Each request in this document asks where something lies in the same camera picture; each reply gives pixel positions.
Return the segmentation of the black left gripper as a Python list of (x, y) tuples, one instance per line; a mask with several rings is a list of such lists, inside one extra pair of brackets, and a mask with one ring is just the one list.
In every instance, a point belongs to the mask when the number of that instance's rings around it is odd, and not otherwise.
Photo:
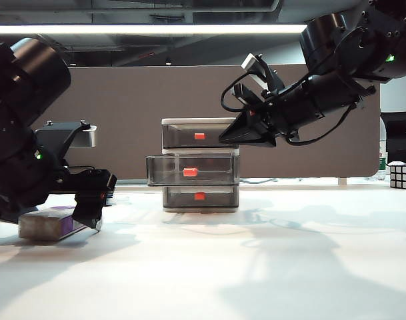
[(106, 169), (84, 169), (71, 173), (68, 168), (50, 176), (46, 194), (76, 194), (72, 218), (91, 229), (102, 227), (103, 201), (112, 197), (117, 176)]

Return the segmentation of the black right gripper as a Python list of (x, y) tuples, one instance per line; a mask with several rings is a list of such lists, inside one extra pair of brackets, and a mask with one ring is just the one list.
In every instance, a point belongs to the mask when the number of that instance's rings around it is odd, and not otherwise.
[(297, 129), (272, 101), (262, 101), (242, 83), (233, 86), (233, 96), (242, 102), (243, 110), (220, 134), (220, 143), (275, 147), (276, 137), (297, 136)]

